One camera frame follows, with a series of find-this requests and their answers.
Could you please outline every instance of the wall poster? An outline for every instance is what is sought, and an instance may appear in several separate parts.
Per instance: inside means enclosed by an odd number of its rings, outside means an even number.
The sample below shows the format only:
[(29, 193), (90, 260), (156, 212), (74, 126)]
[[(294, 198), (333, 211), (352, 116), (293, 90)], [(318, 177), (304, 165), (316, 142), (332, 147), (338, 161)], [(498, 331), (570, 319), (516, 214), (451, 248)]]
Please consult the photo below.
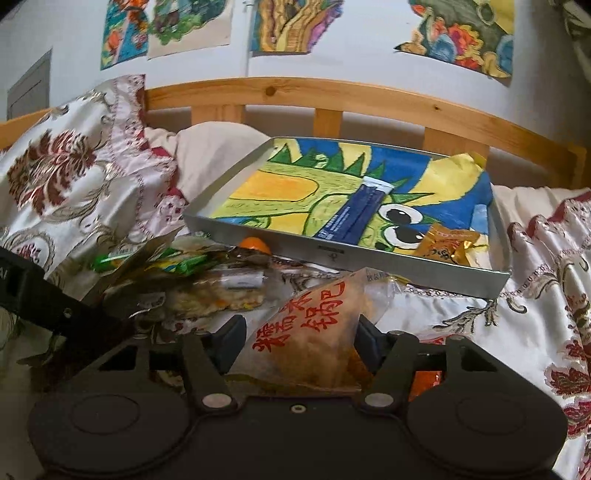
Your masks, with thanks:
[(251, 50), (309, 53), (343, 13), (344, 0), (259, 0)]
[(408, 0), (418, 27), (395, 49), (507, 78), (513, 74), (514, 0)]
[(150, 2), (148, 58), (229, 45), (234, 0)]
[(148, 18), (144, 8), (148, 0), (109, 0), (100, 54), (100, 69), (146, 55)]

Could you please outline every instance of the gold snack wrapper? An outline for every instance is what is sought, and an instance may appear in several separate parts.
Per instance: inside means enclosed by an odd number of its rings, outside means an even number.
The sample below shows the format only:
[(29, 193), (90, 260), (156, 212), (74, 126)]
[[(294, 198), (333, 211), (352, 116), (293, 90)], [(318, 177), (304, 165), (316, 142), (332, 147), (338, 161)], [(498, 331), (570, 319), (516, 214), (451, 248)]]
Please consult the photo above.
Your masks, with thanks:
[(472, 230), (450, 230), (434, 223), (414, 251), (414, 256), (469, 267), (466, 249), (479, 237), (480, 234)]

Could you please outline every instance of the red chinese characters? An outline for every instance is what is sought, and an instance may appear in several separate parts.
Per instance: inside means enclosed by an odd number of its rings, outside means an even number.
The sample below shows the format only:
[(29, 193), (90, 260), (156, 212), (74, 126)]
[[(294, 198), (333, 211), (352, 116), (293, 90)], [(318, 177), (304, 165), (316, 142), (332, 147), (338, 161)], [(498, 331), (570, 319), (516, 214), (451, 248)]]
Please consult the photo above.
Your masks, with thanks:
[(338, 315), (340, 312), (338, 308), (343, 304), (342, 300), (338, 300), (345, 292), (345, 282), (339, 282), (331, 287), (320, 292), (320, 298), (317, 297), (316, 292), (306, 292), (303, 295), (288, 301), (285, 306), (279, 311), (285, 312), (287, 315), (281, 319), (280, 322), (267, 322), (256, 332), (256, 340), (252, 344), (253, 350), (264, 352), (268, 350), (271, 352), (272, 348), (285, 346), (286, 341), (291, 337), (289, 332), (294, 327), (296, 320), (302, 321), (300, 327), (307, 327), (321, 332), (326, 330), (328, 325), (338, 323)]
[(256, 331), (256, 341), (252, 344), (252, 349), (258, 349), (262, 352), (266, 349), (271, 351), (272, 346), (285, 346), (285, 341), (291, 336), (285, 332), (293, 328), (295, 315), (287, 316), (280, 322), (267, 322)]
[(336, 310), (337, 307), (343, 304), (342, 300), (331, 300), (340, 297), (345, 292), (345, 282), (339, 282), (335, 285), (339, 290), (336, 293), (330, 290), (322, 290), (320, 292), (320, 305), (318, 307), (309, 307), (306, 310), (306, 321), (300, 325), (300, 327), (308, 327), (320, 331), (327, 329), (328, 325), (338, 323), (339, 319), (337, 315), (339, 312)]
[(281, 312), (284, 312), (286, 310), (287, 310), (287, 313), (293, 313), (293, 312), (296, 312), (298, 310), (301, 311), (301, 312), (303, 312), (304, 311), (304, 305), (306, 303), (308, 303), (309, 301), (312, 301), (312, 299), (309, 298), (310, 293), (311, 292), (307, 292), (307, 293), (304, 293), (301, 297), (297, 297), (297, 298), (291, 299), (290, 301), (288, 301), (285, 304), (285, 306), (281, 310), (279, 310), (279, 312), (281, 313)]

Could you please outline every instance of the silver tray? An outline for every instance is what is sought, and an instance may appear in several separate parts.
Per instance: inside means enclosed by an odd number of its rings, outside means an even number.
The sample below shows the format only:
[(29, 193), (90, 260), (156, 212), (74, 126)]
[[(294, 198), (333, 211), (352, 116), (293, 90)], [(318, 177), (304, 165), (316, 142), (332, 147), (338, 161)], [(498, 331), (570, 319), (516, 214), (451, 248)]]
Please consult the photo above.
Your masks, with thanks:
[[(209, 215), (269, 159), (274, 140), (275, 138), (271, 138), (253, 150), (191, 202), (184, 211), (183, 217), (187, 227), (192, 232), (207, 232), (213, 240), (228, 245), (237, 245), (247, 236), (255, 236), (263, 240), (273, 254), (282, 257), (295, 258), (351, 271), (363, 267), (372, 267), (407, 278), (418, 286), (484, 299), (498, 297), (511, 276), (511, 249), (494, 200), (488, 209), (489, 255), (492, 270), (453, 265), (426, 258), (237, 225), (209, 218)], [(427, 153), (410, 148), (392, 147), (369, 142), (338, 141), (415, 153)], [(444, 157), (443, 155), (427, 154), (435, 159)]]

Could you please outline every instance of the wooden bed headboard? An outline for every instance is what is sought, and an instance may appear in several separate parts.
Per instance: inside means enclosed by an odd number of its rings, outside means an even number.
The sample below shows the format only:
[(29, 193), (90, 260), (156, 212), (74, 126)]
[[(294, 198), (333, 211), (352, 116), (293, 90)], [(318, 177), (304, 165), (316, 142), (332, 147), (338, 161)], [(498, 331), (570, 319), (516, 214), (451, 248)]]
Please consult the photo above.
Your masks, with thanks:
[[(246, 105), (314, 108), (314, 136), (340, 138), (343, 112), (362, 113), (425, 127), (423, 150), (452, 155), (491, 147), (544, 167), (552, 187), (591, 187), (586, 149), (560, 145), (473, 108), (390, 87), (338, 80), (248, 77), (181, 83), (146, 91), (147, 110), (191, 108), (193, 125), (244, 122)], [(14, 143), (48, 110), (0, 124), (0, 149)]]

